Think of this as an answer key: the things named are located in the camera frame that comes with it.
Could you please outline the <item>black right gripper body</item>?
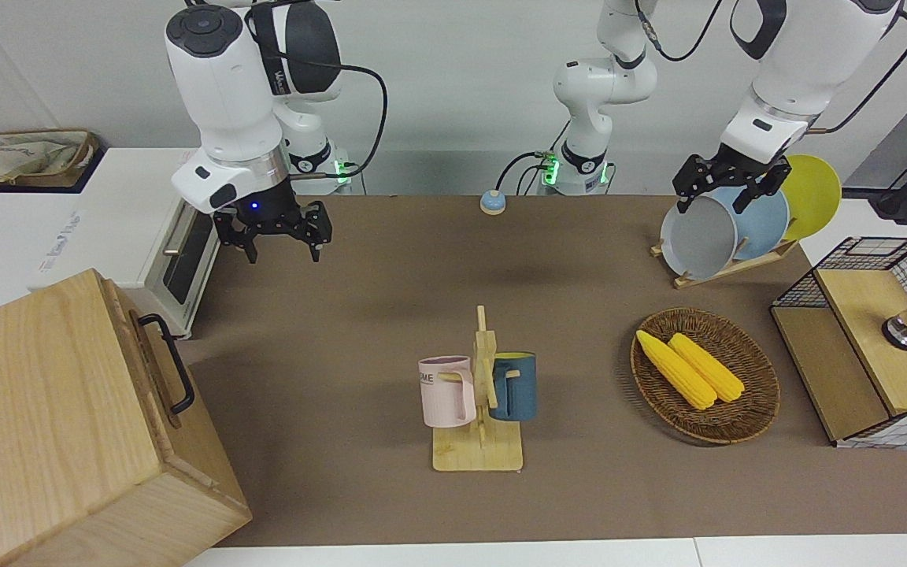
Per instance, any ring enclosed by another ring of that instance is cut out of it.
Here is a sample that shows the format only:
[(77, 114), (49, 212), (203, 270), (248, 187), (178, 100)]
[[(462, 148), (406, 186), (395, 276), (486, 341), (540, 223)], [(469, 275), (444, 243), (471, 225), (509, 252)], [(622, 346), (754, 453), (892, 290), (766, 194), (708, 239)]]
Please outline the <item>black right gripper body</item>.
[(223, 242), (249, 242), (256, 235), (289, 235), (302, 242), (331, 242), (332, 225), (321, 200), (298, 203), (292, 182), (256, 191), (213, 213)]

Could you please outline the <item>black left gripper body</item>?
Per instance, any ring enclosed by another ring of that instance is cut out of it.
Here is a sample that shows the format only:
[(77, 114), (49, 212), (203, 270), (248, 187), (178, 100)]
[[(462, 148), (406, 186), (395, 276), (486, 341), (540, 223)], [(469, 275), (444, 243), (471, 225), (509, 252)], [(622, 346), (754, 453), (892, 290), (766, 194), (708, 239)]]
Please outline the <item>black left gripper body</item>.
[(726, 144), (711, 158), (692, 154), (673, 176), (672, 186), (681, 198), (696, 198), (718, 187), (748, 187), (754, 198), (772, 196), (791, 172), (787, 157), (762, 164)]

